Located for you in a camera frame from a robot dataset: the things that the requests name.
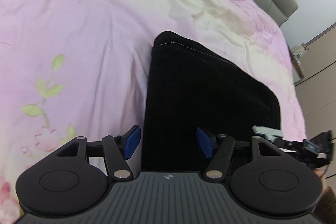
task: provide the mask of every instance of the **blue tab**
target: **blue tab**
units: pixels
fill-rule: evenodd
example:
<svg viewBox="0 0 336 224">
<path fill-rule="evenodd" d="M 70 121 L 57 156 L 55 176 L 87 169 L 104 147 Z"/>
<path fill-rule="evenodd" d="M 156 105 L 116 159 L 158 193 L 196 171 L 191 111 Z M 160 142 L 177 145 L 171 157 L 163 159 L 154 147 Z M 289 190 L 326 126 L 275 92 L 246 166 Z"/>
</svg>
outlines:
<svg viewBox="0 0 336 224">
<path fill-rule="evenodd" d="M 133 132 L 128 136 L 126 145 L 124 148 L 124 159 L 128 160 L 133 155 L 134 151 L 138 147 L 141 139 L 141 129 L 136 127 Z"/>
<path fill-rule="evenodd" d="M 198 145 L 201 147 L 206 158 L 212 158 L 213 148 L 211 146 L 210 137 L 199 127 L 196 129 L 196 136 L 197 136 Z"/>
</svg>

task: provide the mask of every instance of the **black device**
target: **black device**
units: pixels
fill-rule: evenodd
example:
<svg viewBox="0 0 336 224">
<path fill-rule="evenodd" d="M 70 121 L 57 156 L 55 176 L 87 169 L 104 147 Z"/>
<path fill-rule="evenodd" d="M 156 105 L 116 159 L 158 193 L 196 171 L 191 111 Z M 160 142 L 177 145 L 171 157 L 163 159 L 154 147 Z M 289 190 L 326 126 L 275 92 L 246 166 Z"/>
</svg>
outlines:
<svg viewBox="0 0 336 224">
<path fill-rule="evenodd" d="M 321 223 L 311 214 L 322 192 L 311 169 L 332 160 L 331 131 L 303 142 L 275 138 L 274 145 L 197 128 L 204 155 L 213 158 L 203 174 L 134 178 L 125 160 L 140 136 L 134 126 L 98 142 L 77 137 L 23 172 L 16 193 L 25 214 L 17 224 Z M 107 176 L 89 157 L 104 157 Z"/>
</svg>

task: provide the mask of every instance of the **ridged plastic surface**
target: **ridged plastic surface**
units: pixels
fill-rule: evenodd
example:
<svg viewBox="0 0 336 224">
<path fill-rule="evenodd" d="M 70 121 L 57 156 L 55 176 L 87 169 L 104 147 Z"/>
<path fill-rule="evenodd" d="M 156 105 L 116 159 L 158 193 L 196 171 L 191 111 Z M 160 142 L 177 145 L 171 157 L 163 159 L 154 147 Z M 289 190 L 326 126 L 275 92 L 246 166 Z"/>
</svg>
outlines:
<svg viewBox="0 0 336 224">
<path fill-rule="evenodd" d="M 221 184 L 197 173 L 142 172 L 116 183 L 95 207 L 75 216 L 44 219 L 24 215 L 17 224 L 321 224 L 312 215 L 267 219 L 241 208 Z"/>
</svg>

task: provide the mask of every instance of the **black round pad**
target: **black round pad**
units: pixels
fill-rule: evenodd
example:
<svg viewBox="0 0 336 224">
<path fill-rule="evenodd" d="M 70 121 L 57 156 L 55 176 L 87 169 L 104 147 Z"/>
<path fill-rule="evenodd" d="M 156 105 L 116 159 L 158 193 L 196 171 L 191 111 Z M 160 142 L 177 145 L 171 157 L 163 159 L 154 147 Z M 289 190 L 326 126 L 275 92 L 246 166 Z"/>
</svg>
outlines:
<svg viewBox="0 0 336 224">
<path fill-rule="evenodd" d="M 76 157 L 46 158 L 16 182 L 21 206 L 38 216 L 79 213 L 99 202 L 107 189 L 105 174 Z"/>
<path fill-rule="evenodd" d="M 65 192 L 77 186 L 79 176 L 67 170 L 55 170 L 44 174 L 41 186 L 50 192 Z"/>
<path fill-rule="evenodd" d="M 233 173 L 230 187 L 242 204 L 268 216 L 310 212 L 322 192 L 319 177 L 287 155 L 253 159 Z"/>
<path fill-rule="evenodd" d="M 260 183 L 269 190 L 286 192 L 294 189 L 299 180 L 296 175 L 285 170 L 269 170 L 259 177 Z"/>
</svg>

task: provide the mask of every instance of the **pink bedsheet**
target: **pink bedsheet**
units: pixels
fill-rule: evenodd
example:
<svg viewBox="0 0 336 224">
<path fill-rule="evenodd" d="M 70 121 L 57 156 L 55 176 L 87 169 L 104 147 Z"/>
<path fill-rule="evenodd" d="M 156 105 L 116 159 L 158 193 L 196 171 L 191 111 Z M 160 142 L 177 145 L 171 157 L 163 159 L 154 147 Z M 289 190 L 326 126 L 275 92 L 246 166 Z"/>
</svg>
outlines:
<svg viewBox="0 0 336 224">
<path fill-rule="evenodd" d="M 237 64 L 278 97 L 285 138 L 305 138 L 291 62 L 252 0 L 0 0 L 0 223 L 18 176 L 75 136 L 143 125 L 154 38 L 165 30 Z M 140 147 L 130 160 L 137 172 Z"/>
</svg>

